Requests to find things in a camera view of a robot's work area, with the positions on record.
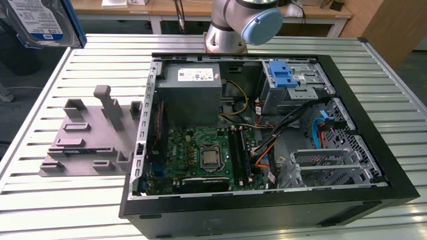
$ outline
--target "wooden desk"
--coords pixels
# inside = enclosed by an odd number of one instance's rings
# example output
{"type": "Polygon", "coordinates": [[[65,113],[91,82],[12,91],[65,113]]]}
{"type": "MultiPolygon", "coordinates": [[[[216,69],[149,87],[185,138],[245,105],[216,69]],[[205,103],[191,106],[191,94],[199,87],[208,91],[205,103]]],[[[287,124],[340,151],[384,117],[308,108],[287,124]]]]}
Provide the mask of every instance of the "wooden desk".
{"type": "Polygon", "coordinates": [[[75,12],[81,15],[131,15],[137,14],[132,12],[141,12],[139,14],[151,14],[153,7],[153,0],[144,5],[128,5],[127,8],[103,9],[103,0],[71,0],[75,12]]]}
{"type": "MultiPolygon", "coordinates": [[[[101,9],[103,0],[71,0],[72,6],[81,19],[95,20],[148,20],[151,21],[152,33],[161,34],[161,21],[176,21],[176,9],[172,0],[149,0],[145,6],[128,5],[127,8],[101,9]]],[[[212,0],[183,0],[187,21],[211,21],[212,0]]],[[[288,7],[279,8],[283,15],[288,7]]],[[[345,22],[353,17],[352,13],[343,7],[341,11],[333,11],[317,6],[303,6],[307,24],[332,25],[327,36],[337,37],[345,22]]],[[[283,23],[299,24],[300,17],[285,17],[283,23]]]]}
{"type": "MultiPolygon", "coordinates": [[[[172,0],[152,0],[152,15],[175,16],[175,4],[172,0]]],[[[212,0],[181,0],[184,7],[184,13],[187,16],[211,16],[212,12],[212,0]]],[[[287,13],[288,7],[279,7],[283,15],[287,13]]],[[[351,19],[352,13],[345,7],[340,11],[331,10],[328,8],[320,8],[317,6],[303,6],[307,19],[351,19]]]]}

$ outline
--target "yellow wire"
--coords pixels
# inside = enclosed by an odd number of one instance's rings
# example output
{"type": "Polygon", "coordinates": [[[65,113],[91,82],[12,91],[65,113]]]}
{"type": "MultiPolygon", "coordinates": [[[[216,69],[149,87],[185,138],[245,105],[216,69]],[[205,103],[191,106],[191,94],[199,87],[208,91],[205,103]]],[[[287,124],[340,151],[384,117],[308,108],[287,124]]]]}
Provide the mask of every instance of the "yellow wire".
{"type": "Polygon", "coordinates": [[[231,83],[231,84],[240,90],[240,92],[241,92],[241,94],[243,94],[243,96],[244,96],[244,102],[245,102],[245,103],[244,103],[244,107],[241,108],[240,111],[228,112],[228,113],[224,113],[224,112],[223,112],[223,113],[219,114],[220,116],[232,116],[232,115],[237,115],[237,114],[243,113],[243,112],[247,110],[247,107],[248,107],[248,104],[249,104],[245,91],[243,91],[241,87],[240,87],[233,81],[231,81],[231,80],[227,80],[227,82],[231,83]]]}

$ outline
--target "white table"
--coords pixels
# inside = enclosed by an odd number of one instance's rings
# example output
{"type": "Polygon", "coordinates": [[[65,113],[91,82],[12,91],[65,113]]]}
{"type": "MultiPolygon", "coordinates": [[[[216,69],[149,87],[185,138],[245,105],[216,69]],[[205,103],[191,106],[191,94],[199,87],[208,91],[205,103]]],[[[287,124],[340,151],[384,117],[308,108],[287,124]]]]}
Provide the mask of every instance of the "white table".
{"type": "MultiPolygon", "coordinates": [[[[152,52],[203,52],[203,37],[88,34],[85,49],[68,49],[0,162],[0,239],[140,240],[119,219],[124,177],[37,176],[69,98],[99,105],[95,86],[111,85],[125,105],[143,100],[152,52]]],[[[347,226],[220,235],[197,239],[304,240],[427,238],[427,109],[369,44],[353,38],[276,37],[249,53],[331,55],[381,133],[420,198],[347,226]]]]}

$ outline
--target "gray power supply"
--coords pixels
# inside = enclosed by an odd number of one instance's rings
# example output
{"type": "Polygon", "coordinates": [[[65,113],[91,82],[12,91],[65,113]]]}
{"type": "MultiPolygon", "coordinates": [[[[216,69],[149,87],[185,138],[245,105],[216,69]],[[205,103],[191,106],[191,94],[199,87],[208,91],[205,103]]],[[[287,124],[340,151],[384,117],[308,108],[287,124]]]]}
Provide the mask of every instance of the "gray power supply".
{"type": "Polygon", "coordinates": [[[169,64],[156,90],[172,128],[215,127],[219,119],[221,75],[219,64],[169,64]]]}

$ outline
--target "white cable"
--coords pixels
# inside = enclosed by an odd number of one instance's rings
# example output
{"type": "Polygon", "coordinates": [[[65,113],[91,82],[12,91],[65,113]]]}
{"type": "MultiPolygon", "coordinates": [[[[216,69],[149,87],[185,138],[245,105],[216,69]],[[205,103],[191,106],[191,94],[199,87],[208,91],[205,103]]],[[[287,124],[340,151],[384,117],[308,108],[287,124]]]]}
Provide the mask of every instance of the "white cable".
{"type": "Polygon", "coordinates": [[[43,89],[43,87],[39,87],[39,86],[12,86],[12,87],[7,87],[5,89],[43,89]]]}
{"type": "Polygon", "coordinates": [[[251,124],[245,124],[245,123],[233,123],[231,121],[228,121],[227,118],[224,118],[221,115],[220,115],[221,119],[224,119],[231,125],[239,125],[239,126],[248,126],[251,128],[256,128],[256,129],[263,129],[264,127],[263,126],[255,126],[255,125],[251,125],[251,124]]]}

